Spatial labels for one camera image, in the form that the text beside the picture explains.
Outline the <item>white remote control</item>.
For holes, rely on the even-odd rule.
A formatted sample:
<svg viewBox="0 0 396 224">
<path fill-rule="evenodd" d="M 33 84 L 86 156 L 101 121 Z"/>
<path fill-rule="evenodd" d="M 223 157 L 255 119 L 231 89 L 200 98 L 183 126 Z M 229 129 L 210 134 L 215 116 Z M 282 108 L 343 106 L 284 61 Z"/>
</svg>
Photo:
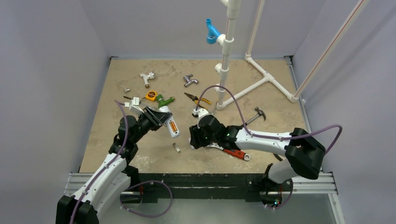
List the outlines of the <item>white remote control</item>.
<svg viewBox="0 0 396 224">
<path fill-rule="evenodd" d="M 160 107 L 159 111 L 160 112 L 169 112 L 169 113 L 171 113 L 171 111 L 169 110 L 168 106 Z M 168 129 L 168 131 L 170 133 L 170 136 L 172 138 L 176 138 L 176 137 L 178 137 L 180 135 L 180 130 L 179 130 L 179 128 L 178 128 L 178 126 L 177 126 L 177 124 L 176 124 L 176 122 L 174 120 L 174 117 L 173 117 L 172 113 L 171 113 L 170 118 L 167 119 L 167 121 L 165 122 L 165 126 L 167 127 L 167 129 Z"/>
</svg>

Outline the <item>orange battery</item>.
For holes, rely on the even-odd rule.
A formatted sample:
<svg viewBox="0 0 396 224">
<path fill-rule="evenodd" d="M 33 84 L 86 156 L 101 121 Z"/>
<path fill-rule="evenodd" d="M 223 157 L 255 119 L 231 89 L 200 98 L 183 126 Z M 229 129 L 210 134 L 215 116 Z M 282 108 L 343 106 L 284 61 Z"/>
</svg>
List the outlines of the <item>orange battery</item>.
<svg viewBox="0 0 396 224">
<path fill-rule="evenodd" d="M 177 128 L 177 126 L 176 126 L 174 121 L 170 122 L 170 126 L 171 126 L 172 131 L 176 133 L 178 128 Z"/>
</svg>

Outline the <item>white battery cover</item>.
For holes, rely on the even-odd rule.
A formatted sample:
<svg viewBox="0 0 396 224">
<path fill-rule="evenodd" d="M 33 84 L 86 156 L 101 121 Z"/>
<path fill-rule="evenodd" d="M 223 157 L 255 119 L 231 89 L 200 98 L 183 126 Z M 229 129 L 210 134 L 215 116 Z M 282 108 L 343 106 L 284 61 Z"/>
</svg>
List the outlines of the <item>white battery cover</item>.
<svg viewBox="0 0 396 224">
<path fill-rule="evenodd" d="M 189 146 L 192 150 L 195 150 L 196 148 L 193 146 L 192 142 L 191 142 L 191 138 L 188 139 L 189 142 Z"/>
</svg>

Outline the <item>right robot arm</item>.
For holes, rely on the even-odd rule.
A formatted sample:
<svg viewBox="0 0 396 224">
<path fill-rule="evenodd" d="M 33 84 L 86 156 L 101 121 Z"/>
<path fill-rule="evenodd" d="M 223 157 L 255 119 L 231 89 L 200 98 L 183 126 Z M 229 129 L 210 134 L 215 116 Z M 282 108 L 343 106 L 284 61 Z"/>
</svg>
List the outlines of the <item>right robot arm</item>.
<svg viewBox="0 0 396 224">
<path fill-rule="evenodd" d="M 243 126 L 224 126 L 214 116 L 206 115 L 189 131 L 194 149 L 214 143 L 228 150 L 258 150 L 285 157 L 269 165 L 262 177 L 263 186 L 269 190 L 295 176 L 318 179 L 325 155 L 325 147 L 302 128 L 290 133 L 266 133 Z"/>
</svg>

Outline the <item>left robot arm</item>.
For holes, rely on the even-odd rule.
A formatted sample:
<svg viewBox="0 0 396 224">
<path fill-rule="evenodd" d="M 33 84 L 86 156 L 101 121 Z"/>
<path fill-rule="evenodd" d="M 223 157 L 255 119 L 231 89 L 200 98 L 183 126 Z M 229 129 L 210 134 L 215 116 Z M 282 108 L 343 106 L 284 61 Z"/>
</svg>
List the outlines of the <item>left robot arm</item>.
<svg viewBox="0 0 396 224">
<path fill-rule="evenodd" d="M 136 119 L 123 115 L 118 134 L 113 139 L 103 163 L 71 196 L 62 196 L 57 203 L 57 224 L 98 224 L 125 190 L 139 186 L 138 169 L 129 165 L 137 153 L 137 142 L 149 131 L 158 130 L 172 116 L 170 112 L 157 112 L 148 107 Z"/>
</svg>

